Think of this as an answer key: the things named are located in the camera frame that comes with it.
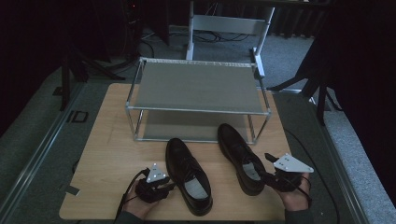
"dark background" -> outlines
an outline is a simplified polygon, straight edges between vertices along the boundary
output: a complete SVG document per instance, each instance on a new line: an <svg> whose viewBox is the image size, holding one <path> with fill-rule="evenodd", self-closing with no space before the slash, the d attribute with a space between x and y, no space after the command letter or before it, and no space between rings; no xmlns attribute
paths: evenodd
<svg viewBox="0 0 396 224"><path fill-rule="evenodd" d="M23 110L73 43L93 59L134 51L125 45L121 1L15 0L0 7L0 135ZM165 21L183 23L188 4ZM335 90L393 203L396 201L396 6L393 1L335 1L303 61Z"/></svg>

